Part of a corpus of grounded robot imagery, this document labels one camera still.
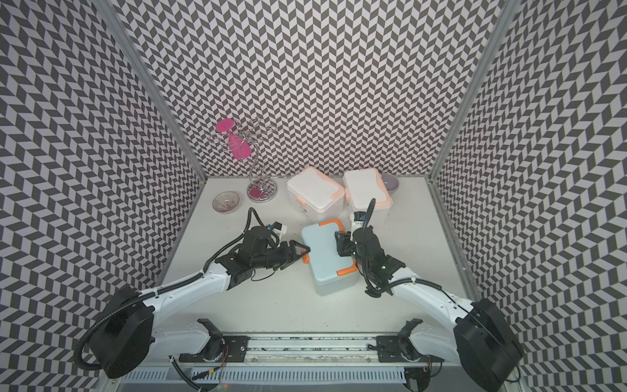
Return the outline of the blue first aid kit box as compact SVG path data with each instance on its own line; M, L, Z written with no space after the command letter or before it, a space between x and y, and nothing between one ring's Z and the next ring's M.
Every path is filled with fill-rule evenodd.
M314 287L321 297L348 289L358 282L359 272L351 256L337 251L335 234L346 231L338 219L327 220L302 229L304 245L310 252L303 257L310 266Z

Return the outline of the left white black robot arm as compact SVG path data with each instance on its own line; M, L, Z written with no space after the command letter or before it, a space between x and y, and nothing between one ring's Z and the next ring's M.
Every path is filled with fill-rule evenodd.
M171 332L160 331L160 325L181 310L248 281L258 269L284 270L310 251L295 240L283 241L251 207L242 233L210 256L199 272L143 291L130 286L117 290L76 343L73 364L115 379L146 359L168 357L174 362L176 356L189 354L222 361L227 356L224 335L211 320L202 318L197 327Z

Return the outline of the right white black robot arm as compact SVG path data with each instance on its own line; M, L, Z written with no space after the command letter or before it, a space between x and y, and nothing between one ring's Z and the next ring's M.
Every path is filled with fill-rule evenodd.
M354 213L351 230L336 233L336 248L354 258L369 297L398 297L438 322L431 327L420 318L407 321L396 337L400 356L408 362L436 358L459 365L485 391L520 382L510 375L522 372L524 349L504 314L490 300L456 296L387 254L370 223L375 206L371 201Z

